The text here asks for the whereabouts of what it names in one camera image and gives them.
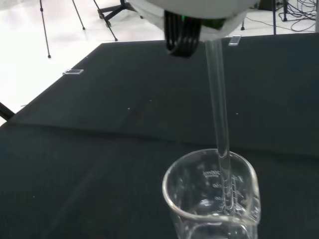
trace black tablecloth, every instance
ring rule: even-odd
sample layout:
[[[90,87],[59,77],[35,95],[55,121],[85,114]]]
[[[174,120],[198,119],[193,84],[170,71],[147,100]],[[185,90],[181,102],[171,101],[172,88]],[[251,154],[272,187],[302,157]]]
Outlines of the black tablecloth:
[[[259,237],[316,237],[319,35],[228,41],[231,150],[257,172]],[[204,46],[186,60],[102,44],[74,69],[0,128],[1,238],[176,238],[162,177],[214,146]]]

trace white floor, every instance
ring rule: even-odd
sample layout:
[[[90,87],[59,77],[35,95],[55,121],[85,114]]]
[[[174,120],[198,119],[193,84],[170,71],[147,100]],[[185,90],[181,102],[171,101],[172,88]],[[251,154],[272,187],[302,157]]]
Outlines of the white floor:
[[[100,7],[116,5],[119,0],[96,0]],[[0,102],[18,112],[62,72],[72,68],[98,45],[114,39],[98,17],[93,0],[75,0],[86,30],[82,30],[72,0],[42,0],[52,59],[47,58],[39,0],[0,0]],[[272,13],[251,11],[248,17],[272,24]],[[303,20],[295,29],[305,29],[314,22]],[[163,33],[135,12],[124,11],[111,20],[119,41],[161,40]],[[290,28],[292,22],[277,25]],[[273,34],[272,26],[245,20],[231,35]],[[277,29],[277,34],[293,33]]]

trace glass beaker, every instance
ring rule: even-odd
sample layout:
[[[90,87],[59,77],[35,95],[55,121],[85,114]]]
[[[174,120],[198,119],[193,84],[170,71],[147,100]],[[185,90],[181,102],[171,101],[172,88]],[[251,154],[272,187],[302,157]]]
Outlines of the glass beaker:
[[[251,164],[230,152],[233,214],[227,214],[217,149],[189,153],[166,172],[162,190],[178,239],[257,239],[260,197]]]

